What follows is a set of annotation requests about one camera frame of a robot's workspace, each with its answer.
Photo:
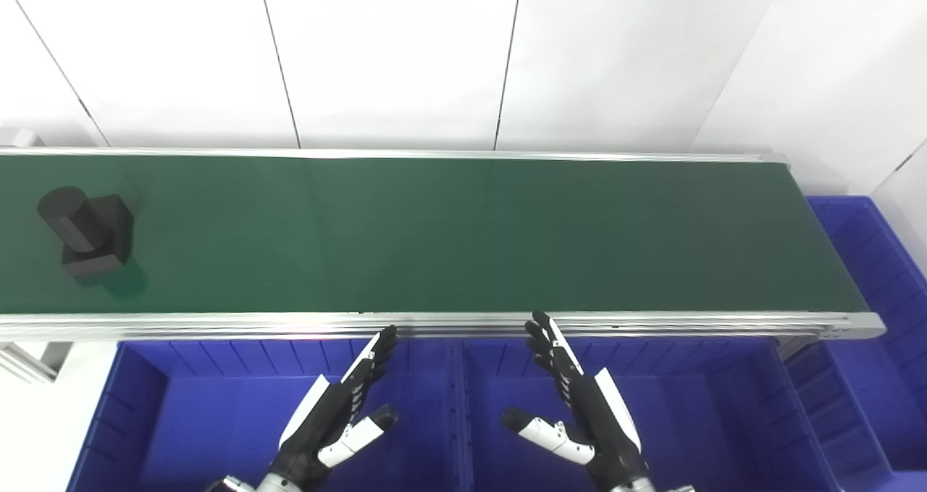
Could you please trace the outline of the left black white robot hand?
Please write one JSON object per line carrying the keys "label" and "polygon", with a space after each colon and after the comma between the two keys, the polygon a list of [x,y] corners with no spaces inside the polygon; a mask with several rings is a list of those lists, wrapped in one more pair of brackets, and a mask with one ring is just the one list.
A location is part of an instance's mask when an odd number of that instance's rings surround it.
{"label": "left black white robot hand", "polygon": [[391,405],[361,417],[373,386],[397,346],[394,325],[375,334],[336,383],[321,375],[281,435],[259,491],[317,491],[331,471],[384,435],[398,421]]}

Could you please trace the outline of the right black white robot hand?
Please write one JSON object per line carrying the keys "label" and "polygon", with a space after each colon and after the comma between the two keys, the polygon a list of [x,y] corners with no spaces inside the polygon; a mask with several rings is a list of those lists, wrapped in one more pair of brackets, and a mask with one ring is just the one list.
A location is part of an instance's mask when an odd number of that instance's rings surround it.
{"label": "right black white robot hand", "polygon": [[599,491],[655,490],[638,430],[609,371],[586,373],[554,319],[543,311],[533,311],[524,330],[535,364],[553,377],[575,423],[510,406],[501,415],[501,424],[553,455],[583,466]]}

